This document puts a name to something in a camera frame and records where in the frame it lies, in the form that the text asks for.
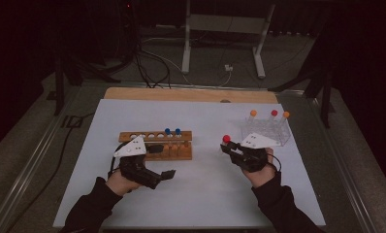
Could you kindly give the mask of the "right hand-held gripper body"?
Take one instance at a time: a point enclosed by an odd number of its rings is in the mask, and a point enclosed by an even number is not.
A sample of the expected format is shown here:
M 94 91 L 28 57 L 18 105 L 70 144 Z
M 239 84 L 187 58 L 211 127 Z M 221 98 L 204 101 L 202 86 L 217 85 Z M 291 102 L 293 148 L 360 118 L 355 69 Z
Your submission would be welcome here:
M 232 150 L 231 161 L 252 173 L 262 170 L 269 164 L 266 149 L 277 146 L 278 141 L 257 133 L 250 133 L 240 144 L 240 150 Z

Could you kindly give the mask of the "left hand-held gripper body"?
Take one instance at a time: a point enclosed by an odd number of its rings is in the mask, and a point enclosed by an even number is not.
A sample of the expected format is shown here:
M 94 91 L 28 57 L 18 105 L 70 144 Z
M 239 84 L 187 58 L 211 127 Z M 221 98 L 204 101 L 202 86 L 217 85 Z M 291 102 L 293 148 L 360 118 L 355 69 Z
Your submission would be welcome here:
M 117 147 L 113 153 L 113 162 L 119 160 L 118 168 L 127 180 L 155 189 L 161 182 L 161 176 L 145 167 L 146 153 L 144 138 L 137 136 Z

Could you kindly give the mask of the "clear plastic test tube rack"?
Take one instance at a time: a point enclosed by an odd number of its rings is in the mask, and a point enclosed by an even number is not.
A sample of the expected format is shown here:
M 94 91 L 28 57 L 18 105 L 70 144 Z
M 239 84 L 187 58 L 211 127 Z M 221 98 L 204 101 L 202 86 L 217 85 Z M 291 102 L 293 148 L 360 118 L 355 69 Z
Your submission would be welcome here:
M 242 139 L 250 133 L 257 133 L 278 141 L 276 147 L 284 146 L 291 137 L 287 122 L 280 123 L 280 120 L 269 122 L 269 119 L 256 119 L 253 124 L 248 123 L 248 118 L 241 126 Z

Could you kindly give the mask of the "wooden test tube rack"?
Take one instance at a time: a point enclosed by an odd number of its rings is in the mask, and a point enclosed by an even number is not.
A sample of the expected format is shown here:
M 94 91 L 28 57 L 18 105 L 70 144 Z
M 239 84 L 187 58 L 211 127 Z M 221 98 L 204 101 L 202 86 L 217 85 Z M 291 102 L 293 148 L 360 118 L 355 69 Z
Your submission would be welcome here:
M 163 145 L 164 149 L 161 153 L 146 153 L 146 161 L 170 161 L 170 160 L 191 160 L 192 159 L 192 132 L 181 131 L 180 150 L 177 154 L 177 138 L 175 131 L 171 130 L 172 142 L 171 153 L 168 154 L 165 131 L 146 131 L 146 132 L 120 132 L 118 137 L 119 143 L 124 143 L 133 140 L 137 136 L 142 136 L 145 140 L 146 147 L 152 145 Z

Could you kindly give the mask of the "person's right hand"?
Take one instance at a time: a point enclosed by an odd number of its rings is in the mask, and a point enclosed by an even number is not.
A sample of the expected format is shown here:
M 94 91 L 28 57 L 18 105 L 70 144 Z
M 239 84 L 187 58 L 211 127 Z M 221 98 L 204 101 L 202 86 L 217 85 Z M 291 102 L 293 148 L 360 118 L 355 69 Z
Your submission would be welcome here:
M 245 170 L 242 171 L 254 188 L 264 185 L 275 176 L 275 168 L 273 167 L 273 149 L 267 148 L 266 152 L 268 154 L 269 164 L 262 170 L 252 173 Z

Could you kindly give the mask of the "person's left hand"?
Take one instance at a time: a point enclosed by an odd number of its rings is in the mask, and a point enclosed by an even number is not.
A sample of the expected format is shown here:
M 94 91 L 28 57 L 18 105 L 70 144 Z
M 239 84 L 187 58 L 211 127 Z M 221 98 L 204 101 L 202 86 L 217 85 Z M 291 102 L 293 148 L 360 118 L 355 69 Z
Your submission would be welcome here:
M 141 185 L 124 178 L 119 171 L 115 171 L 106 181 L 106 186 L 118 196 L 124 196 L 126 193 L 138 189 Z

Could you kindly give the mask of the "white table sheet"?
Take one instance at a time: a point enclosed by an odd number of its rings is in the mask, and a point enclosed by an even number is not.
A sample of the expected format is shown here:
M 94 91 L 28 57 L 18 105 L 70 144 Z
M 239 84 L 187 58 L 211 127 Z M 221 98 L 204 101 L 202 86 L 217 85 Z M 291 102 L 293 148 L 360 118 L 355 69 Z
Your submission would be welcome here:
M 257 207 L 248 179 L 219 145 L 228 135 L 243 140 L 241 127 L 251 111 L 260 118 L 279 104 L 178 101 L 100 101 L 54 220 L 61 227 L 77 200 L 89 192 L 98 176 L 106 176 L 122 132 L 188 130 L 193 157 L 187 161 L 149 161 L 161 173 L 175 170 L 173 179 L 156 188 L 141 187 L 115 205 L 105 220 L 110 229 L 259 228 L 270 223 Z

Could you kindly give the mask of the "black tripod stand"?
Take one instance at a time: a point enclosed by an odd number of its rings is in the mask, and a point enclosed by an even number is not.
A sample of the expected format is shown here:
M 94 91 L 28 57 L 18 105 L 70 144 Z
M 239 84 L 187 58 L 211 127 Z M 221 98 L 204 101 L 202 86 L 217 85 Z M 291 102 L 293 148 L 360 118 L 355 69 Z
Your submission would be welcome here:
M 305 98 L 316 98 L 321 93 L 320 118 L 326 128 L 330 127 L 328 114 L 337 48 L 338 46 L 332 42 L 332 38 L 325 32 L 321 32 L 315 39 L 298 75 L 289 82 L 269 88 L 269 91 L 282 92 L 298 83 L 309 80 L 304 90 L 304 96 Z
M 56 101 L 54 112 L 56 116 L 61 113 L 65 105 L 64 80 L 67 80 L 70 85 L 81 85 L 83 82 L 81 70 L 89 72 L 107 83 L 118 83 L 118 80 L 113 79 L 107 73 L 98 70 L 77 56 L 70 53 L 57 52 L 54 55 L 55 91 L 51 95 Z

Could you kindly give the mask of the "white metal stand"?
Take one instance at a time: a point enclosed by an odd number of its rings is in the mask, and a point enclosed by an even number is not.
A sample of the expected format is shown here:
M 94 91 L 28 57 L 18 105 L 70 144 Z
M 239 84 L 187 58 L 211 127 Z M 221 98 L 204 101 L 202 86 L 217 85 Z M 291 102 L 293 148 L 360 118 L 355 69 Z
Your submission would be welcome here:
M 244 34 L 257 34 L 258 44 L 252 48 L 252 55 L 256 74 L 259 79 L 266 77 L 266 71 L 262 60 L 262 48 L 267 38 L 275 3 L 269 3 L 267 11 L 261 17 L 235 17 L 200 15 L 191 13 L 191 0 L 186 0 L 185 24 L 184 24 L 184 48 L 181 62 L 181 73 L 188 74 L 190 68 L 190 32 L 192 30 L 211 31 L 211 32 L 233 32 Z

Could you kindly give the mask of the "metal floor rail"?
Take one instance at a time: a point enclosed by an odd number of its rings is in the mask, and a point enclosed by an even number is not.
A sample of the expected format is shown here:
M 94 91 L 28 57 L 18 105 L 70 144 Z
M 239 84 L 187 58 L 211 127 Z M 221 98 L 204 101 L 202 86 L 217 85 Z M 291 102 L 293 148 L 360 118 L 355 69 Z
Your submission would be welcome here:
M 310 109 L 315 118 L 315 122 L 318 124 L 319 131 L 324 138 L 325 144 L 330 151 L 330 155 L 335 161 L 336 170 L 340 182 L 343 185 L 344 191 L 349 199 L 350 206 L 352 207 L 355 216 L 357 217 L 361 228 L 364 233 L 376 233 L 373 221 L 369 215 L 367 207 L 362 199 L 361 194 L 358 191 L 356 184 L 349 172 L 349 169 L 342 158 L 340 150 L 336 145 L 334 137 L 331 135 L 330 131 L 324 126 L 322 122 L 320 113 L 321 107 L 316 99 L 306 99 Z
M 17 212 L 25 208 L 24 193 L 79 92 L 78 87 L 69 88 L 59 114 L 50 101 L 38 100 L 0 144 L 0 233 L 6 233 Z

